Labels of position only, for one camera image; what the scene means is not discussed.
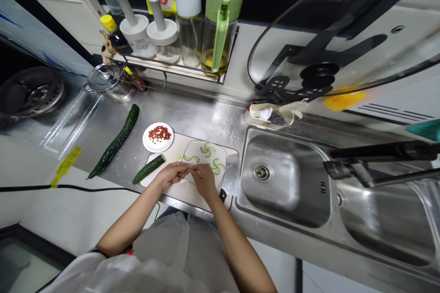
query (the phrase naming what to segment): hand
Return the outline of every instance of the hand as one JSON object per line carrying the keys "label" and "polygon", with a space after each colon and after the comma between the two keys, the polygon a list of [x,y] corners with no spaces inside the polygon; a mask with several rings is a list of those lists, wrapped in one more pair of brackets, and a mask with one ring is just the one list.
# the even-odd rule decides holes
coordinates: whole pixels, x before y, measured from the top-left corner
{"label": "hand", "polygon": [[174,183],[180,182],[180,180],[186,175],[189,165],[182,164],[181,162],[171,163],[166,165],[153,182],[157,182],[165,191],[171,187]]}
{"label": "hand", "polygon": [[215,197],[219,197],[215,188],[214,173],[208,164],[197,164],[191,167],[190,173],[196,183],[197,191],[209,204]]}

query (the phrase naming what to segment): glass lid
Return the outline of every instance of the glass lid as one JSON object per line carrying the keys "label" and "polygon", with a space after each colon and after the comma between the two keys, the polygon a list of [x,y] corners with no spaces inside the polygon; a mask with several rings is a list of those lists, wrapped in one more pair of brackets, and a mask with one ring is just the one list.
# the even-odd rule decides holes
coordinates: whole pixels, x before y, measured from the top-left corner
{"label": "glass lid", "polygon": [[255,94],[293,102],[421,72],[440,61],[439,8],[439,0],[299,0],[251,50]]}

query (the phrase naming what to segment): person's right hand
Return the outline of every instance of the person's right hand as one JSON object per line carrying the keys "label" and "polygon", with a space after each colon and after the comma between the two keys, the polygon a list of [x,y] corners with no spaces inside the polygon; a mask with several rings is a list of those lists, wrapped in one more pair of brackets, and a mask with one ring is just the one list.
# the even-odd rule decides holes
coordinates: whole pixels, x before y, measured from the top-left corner
{"label": "person's right hand", "polygon": [[[201,172],[202,176],[200,177],[196,171]],[[190,173],[196,183],[197,191],[208,204],[213,198],[219,197],[215,188],[214,173],[209,164],[194,165],[190,168]]]}

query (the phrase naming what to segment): yellow bottle cap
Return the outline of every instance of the yellow bottle cap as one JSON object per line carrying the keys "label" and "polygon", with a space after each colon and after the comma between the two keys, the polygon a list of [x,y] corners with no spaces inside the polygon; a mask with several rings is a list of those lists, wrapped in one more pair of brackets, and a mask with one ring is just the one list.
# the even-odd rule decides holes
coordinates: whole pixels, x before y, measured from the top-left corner
{"label": "yellow bottle cap", "polygon": [[109,32],[113,32],[118,28],[115,20],[110,15],[104,15],[99,20],[101,21],[102,25],[104,25],[105,29]]}

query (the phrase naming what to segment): spice rack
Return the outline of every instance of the spice rack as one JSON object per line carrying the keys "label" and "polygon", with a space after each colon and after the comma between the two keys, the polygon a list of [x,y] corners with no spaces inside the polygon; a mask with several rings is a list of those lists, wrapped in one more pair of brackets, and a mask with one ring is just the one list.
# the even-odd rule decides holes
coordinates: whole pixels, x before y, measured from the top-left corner
{"label": "spice rack", "polygon": [[[235,40],[237,38],[237,34],[239,31],[239,27],[236,29],[236,33],[234,35],[234,41],[232,44],[232,50],[234,49]],[[166,85],[166,74],[170,73],[178,76],[186,76],[192,79],[198,79],[203,81],[209,81],[212,83],[223,85],[225,81],[225,77],[227,74],[227,70],[223,74],[219,74],[218,72],[211,72],[207,70],[203,70],[201,66],[198,67],[190,67],[183,64],[182,59],[180,59],[177,63],[168,63],[157,59],[149,59],[142,56],[137,56],[134,54],[131,55],[119,55],[116,54],[113,57],[113,60],[120,63],[130,63],[137,66],[142,66],[147,69],[152,69],[156,71],[161,71],[164,74],[165,81],[164,86],[161,88],[164,89]],[[214,75],[213,77],[207,76],[205,73],[209,73],[210,75]]]}

